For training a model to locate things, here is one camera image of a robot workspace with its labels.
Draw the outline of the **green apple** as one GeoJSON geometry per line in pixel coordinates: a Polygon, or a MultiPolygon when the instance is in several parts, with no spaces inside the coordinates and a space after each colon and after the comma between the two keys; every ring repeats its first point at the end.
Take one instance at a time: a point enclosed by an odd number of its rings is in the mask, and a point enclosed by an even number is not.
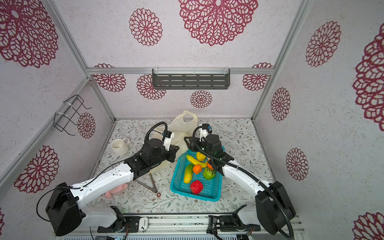
{"type": "Polygon", "coordinates": [[[204,168],[203,177],[206,180],[212,180],[216,176],[216,172],[210,168],[204,168]]]}

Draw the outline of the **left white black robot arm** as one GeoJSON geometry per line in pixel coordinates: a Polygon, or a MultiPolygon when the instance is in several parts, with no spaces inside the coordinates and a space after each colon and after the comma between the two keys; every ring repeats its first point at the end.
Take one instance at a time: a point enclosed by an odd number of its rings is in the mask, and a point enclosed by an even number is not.
{"type": "Polygon", "coordinates": [[[171,144],[174,133],[168,130],[165,122],[159,122],[151,129],[160,125],[165,127],[162,139],[151,139],[150,132],[147,132],[142,148],[122,160],[117,167],[105,169],[95,178],[72,186],[61,183],[49,191],[51,197],[46,206],[47,221],[57,237],[65,236],[77,228],[99,227],[106,233],[115,233],[126,226],[127,221],[118,207],[98,209],[87,205],[107,191],[149,173],[162,162],[175,161],[180,148],[171,144]]]}

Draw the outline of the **yellow green corn cob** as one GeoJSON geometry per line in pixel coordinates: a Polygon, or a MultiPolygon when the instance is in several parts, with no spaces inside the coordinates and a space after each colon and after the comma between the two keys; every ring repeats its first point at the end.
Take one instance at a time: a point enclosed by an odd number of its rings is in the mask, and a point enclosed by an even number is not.
{"type": "Polygon", "coordinates": [[[194,168],[194,166],[195,166],[195,165],[193,165],[193,164],[189,164],[189,165],[187,165],[187,167],[185,168],[185,172],[184,172],[184,180],[183,180],[183,182],[184,182],[185,184],[189,184],[189,183],[192,181],[192,179],[193,179],[193,174],[194,174],[194,172],[193,172],[193,168],[194,168]]]}

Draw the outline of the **orange tangerine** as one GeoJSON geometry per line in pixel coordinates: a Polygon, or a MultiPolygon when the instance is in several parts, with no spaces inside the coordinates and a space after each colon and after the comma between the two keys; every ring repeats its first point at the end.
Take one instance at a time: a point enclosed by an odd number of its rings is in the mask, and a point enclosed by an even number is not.
{"type": "Polygon", "coordinates": [[[194,167],[193,167],[193,173],[196,175],[201,173],[202,170],[203,170],[203,167],[201,165],[194,165],[194,167]]]}

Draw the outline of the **red apple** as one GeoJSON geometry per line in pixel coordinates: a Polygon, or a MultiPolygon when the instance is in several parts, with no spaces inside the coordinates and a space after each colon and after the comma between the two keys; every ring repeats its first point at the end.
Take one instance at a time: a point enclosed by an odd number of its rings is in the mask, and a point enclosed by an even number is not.
{"type": "Polygon", "coordinates": [[[203,184],[198,180],[190,184],[190,190],[194,195],[198,195],[199,193],[202,192],[203,189],[204,189],[203,184]]]}

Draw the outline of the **yellow banana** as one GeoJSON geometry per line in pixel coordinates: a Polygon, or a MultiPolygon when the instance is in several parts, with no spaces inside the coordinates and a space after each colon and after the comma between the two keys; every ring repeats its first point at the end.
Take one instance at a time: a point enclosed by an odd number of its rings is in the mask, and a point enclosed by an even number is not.
{"type": "Polygon", "coordinates": [[[194,157],[190,156],[190,155],[186,155],[186,158],[187,160],[193,164],[193,165],[200,165],[202,168],[206,168],[207,167],[207,164],[205,162],[200,162],[198,161],[197,159],[195,159],[194,157]]]}

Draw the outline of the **cream printed plastic bag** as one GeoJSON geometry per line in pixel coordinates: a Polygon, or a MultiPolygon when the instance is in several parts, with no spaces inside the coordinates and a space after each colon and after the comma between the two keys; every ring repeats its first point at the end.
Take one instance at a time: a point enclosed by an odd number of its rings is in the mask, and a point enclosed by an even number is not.
{"type": "Polygon", "coordinates": [[[179,147],[179,150],[176,153],[175,161],[177,161],[178,158],[188,150],[184,137],[191,137],[197,125],[198,116],[189,111],[183,111],[171,122],[170,125],[168,125],[168,130],[175,134],[172,138],[171,145],[179,147]]]}

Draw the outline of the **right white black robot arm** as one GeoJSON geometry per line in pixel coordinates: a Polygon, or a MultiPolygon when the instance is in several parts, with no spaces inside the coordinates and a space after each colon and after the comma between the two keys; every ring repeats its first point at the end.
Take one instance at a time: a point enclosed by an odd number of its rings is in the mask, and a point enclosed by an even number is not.
{"type": "Polygon", "coordinates": [[[262,180],[243,168],[225,152],[220,137],[212,133],[208,124],[196,127],[184,141],[189,150],[205,155],[214,171],[233,180],[255,198],[253,210],[240,209],[236,213],[243,228],[262,227],[271,235],[280,233],[287,240],[295,238],[291,220],[296,211],[280,182],[262,180]]]}

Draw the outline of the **yellow lemon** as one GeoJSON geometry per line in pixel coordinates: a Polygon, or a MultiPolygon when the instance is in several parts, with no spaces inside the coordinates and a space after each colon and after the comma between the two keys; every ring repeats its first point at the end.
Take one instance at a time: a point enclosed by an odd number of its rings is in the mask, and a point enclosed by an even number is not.
{"type": "Polygon", "coordinates": [[[206,160],[206,156],[204,155],[204,154],[202,154],[202,153],[200,153],[200,152],[197,152],[196,153],[196,158],[197,158],[197,160],[199,161],[199,162],[205,162],[205,160],[206,160]]]}

